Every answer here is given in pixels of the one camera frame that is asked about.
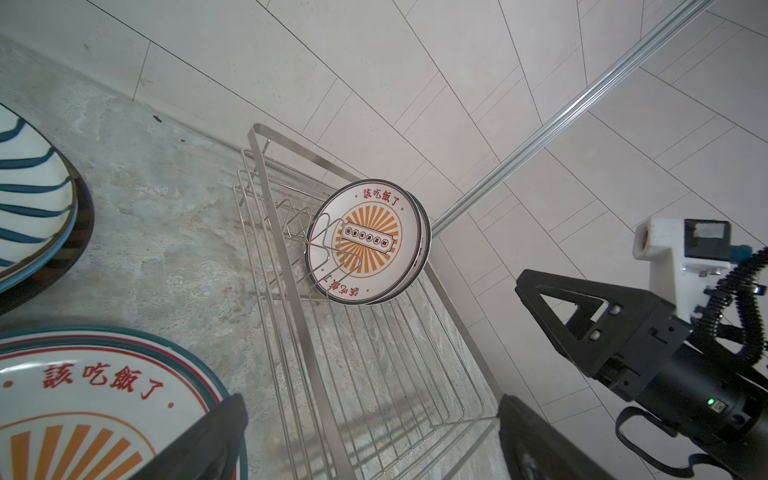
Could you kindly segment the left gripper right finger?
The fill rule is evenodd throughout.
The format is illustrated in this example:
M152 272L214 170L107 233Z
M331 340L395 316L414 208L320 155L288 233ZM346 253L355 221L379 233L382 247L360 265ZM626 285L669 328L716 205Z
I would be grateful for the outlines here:
M613 479L520 398L504 394L497 418L511 479Z

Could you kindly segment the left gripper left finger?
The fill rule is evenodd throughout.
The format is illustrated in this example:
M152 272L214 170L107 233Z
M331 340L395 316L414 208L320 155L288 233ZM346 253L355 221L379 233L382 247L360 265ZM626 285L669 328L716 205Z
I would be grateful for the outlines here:
M245 446L247 425L243 396L230 395L139 469L132 479L233 479Z

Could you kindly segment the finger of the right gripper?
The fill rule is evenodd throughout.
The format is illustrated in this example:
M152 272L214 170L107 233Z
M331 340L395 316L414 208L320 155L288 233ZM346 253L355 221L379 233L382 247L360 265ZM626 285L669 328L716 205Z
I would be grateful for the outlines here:
M526 269L515 292L558 353L590 378L652 378L692 332L646 290Z

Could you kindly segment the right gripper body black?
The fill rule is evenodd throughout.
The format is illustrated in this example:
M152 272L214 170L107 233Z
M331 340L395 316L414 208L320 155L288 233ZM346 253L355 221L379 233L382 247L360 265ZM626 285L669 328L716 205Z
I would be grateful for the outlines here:
M621 376L615 360L595 379L623 400L639 404L619 415L616 434L659 471L690 479L695 476L693 467L704 464L725 470L734 479L767 477L767 391L702 353L681 346L644 388L634 373ZM634 416L670 437L687 437L703 452L689 456L681 467L658 461L622 433L622 424Z

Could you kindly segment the orange sunburst plate front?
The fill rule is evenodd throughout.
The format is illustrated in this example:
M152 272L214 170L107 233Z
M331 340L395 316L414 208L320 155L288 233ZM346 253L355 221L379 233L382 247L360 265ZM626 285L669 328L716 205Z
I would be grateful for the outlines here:
M202 360L117 327L1 336L1 476L128 479L229 395Z

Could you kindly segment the black white striped plate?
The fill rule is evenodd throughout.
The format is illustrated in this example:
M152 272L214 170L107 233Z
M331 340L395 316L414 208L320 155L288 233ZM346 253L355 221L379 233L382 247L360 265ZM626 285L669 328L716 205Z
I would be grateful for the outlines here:
M1 290L62 248L78 214L75 173L32 124L1 107Z

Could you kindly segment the dark rimmed cream plate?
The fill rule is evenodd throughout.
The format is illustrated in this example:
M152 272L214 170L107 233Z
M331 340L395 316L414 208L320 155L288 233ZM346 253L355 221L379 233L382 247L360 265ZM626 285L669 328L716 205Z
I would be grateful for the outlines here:
M73 229L62 247L47 263L25 280L1 293L1 315L24 305L61 280L77 263L90 242L95 224L93 198L79 171L66 157L63 161L74 173L77 187L78 213Z

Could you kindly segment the right corner aluminium profile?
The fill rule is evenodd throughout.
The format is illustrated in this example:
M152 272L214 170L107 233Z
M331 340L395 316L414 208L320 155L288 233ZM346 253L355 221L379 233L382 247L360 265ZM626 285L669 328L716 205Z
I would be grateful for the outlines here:
M641 37L631 49L575 96L570 104L564 106L547 123L536 130L525 142L438 218L432 225L433 235L435 237L439 236L463 215L467 214L470 209L489 195L499 184L507 180L508 177L536 156L582 114L587 112L608 92L629 77L647 59L653 56L713 4L713 0L687 0L681 2L667 17L651 29L647 35Z

